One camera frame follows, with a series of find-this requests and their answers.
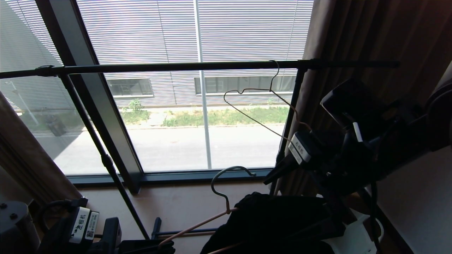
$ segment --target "road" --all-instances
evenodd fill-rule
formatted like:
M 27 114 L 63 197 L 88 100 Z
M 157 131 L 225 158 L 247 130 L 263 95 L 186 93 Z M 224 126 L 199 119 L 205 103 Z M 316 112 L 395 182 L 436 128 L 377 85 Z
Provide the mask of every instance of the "road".
M 282 133 L 283 125 L 271 128 Z M 280 137 L 261 126 L 209 127 L 212 168 L 274 166 Z M 145 172 L 207 169 L 204 128 L 129 130 Z M 37 136 L 66 174 L 106 174 L 88 132 Z

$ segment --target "curtain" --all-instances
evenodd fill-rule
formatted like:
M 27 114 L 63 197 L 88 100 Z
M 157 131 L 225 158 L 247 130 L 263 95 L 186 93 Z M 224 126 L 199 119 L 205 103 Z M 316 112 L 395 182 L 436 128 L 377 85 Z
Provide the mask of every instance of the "curtain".
M 82 195 L 0 92 L 0 166 L 39 204 Z
M 338 129 L 320 100 L 351 77 L 385 103 L 409 96 L 424 105 L 451 63 L 451 42 L 449 1 L 315 0 L 304 59 L 399 60 L 401 66 L 306 72 L 296 106 L 300 120 L 316 130 Z M 289 137 L 302 129 L 293 121 Z M 316 193 L 302 169 L 279 179 L 276 188 L 285 195 Z

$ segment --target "louvered wall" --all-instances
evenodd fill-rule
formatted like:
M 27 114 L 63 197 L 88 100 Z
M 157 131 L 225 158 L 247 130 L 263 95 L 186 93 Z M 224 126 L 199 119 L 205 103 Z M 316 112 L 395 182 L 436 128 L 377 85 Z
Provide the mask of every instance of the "louvered wall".
M 198 61 L 192 0 L 77 1 L 101 64 Z M 204 61 L 296 60 L 303 56 L 312 1 L 200 0 Z M 206 71 L 206 77 L 273 76 L 276 70 Z M 295 70 L 281 71 L 295 75 Z M 150 78 L 144 106 L 201 104 L 197 71 L 106 74 L 107 79 Z M 231 96 L 234 103 L 266 103 L 268 94 Z M 127 106 L 131 97 L 115 100 Z M 207 95 L 207 104 L 222 104 Z
M 61 65 L 36 3 L 0 1 L 0 71 L 34 69 Z M 0 81 L 0 90 L 15 110 L 73 108 L 58 78 L 25 77 Z M 13 93 L 14 87 L 22 96 Z

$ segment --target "building facade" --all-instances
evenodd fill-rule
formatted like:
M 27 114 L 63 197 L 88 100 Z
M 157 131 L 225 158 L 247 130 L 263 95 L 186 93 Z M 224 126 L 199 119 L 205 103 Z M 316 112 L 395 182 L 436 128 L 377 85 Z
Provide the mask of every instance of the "building facade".
M 312 1 L 78 0 L 100 64 L 268 61 L 302 59 Z M 61 65 L 34 1 L 1 0 L 1 71 Z M 197 34 L 196 20 L 200 34 Z M 197 38 L 201 41 L 198 49 Z M 17 42 L 29 52 L 17 53 Z M 205 71 L 208 106 L 224 105 L 223 94 L 244 88 L 268 89 L 277 70 Z M 281 70 L 273 89 L 290 100 L 296 70 Z M 144 107 L 201 104 L 199 71 L 108 73 L 105 78 L 119 108 L 134 100 Z M 57 78 L 13 79 L 0 90 L 18 110 L 72 108 Z M 278 103 L 268 92 L 231 94 L 237 104 Z

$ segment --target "clothes rack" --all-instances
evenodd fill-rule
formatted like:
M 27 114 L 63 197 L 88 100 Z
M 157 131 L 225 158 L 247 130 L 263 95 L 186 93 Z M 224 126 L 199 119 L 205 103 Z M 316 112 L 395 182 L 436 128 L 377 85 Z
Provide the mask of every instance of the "clothes rack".
M 399 66 L 398 61 L 328 61 L 322 59 L 311 60 L 297 60 L 297 61 L 278 61 L 280 69 L 298 69 L 295 78 L 295 86 L 292 94 L 291 105 L 295 106 L 298 100 L 298 95 L 303 81 L 304 73 L 307 70 L 317 70 L 321 68 L 329 67 L 370 67 L 370 68 L 397 68 Z M 96 145 L 99 154 L 102 158 L 103 165 L 107 168 L 108 173 L 112 177 L 116 187 L 121 193 L 124 202 L 132 214 L 135 222 L 140 228 L 141 233 L 145 239 L 149 239 L 149 236 L 141 222 L 129 196 L 126 193 L 124 186 L 122 185 L 118 175 L 113 166 L 111 158 L 107 155 L 103 149 L 102 143 L 98 138 L 92 123 L 89 121 L 89 116 L 84 110 L 86 104 L 79 98 L 75 86 L 72 83 L 71 74 L 83 74 L 83 73 L 110 73 L 110 72 L 145 72 L 145 71 L 196 71 L 196 70 L 245 70 L 245 69 L 276 69 L 277 66 L 272 61 L 237 61 L 237 62 L 194 62 L 194 63 L 158 63 L 158 64 L 128 64 L 128 65 L 94 65 L 94 66 L 63 66 L 55 67 L 52 65 L 41 66 L 34 70 L 24 71 L 8 71 L 0 73 L 0 79 L 5 78 L 17 78 L 27 76 L 42 76 L 42 77 L 59 77 L 67 89 L 76 109 L 82 118 L 91 138 Z M 291 121 L 294 115 L 292 109 L 289 110 L 286 124 L 284 126 L 283 136 L 288 137 Z M 277 156 L 277 162 L 284 157 L 284 150 L 287 141 L 281 140 L 279 152 Z

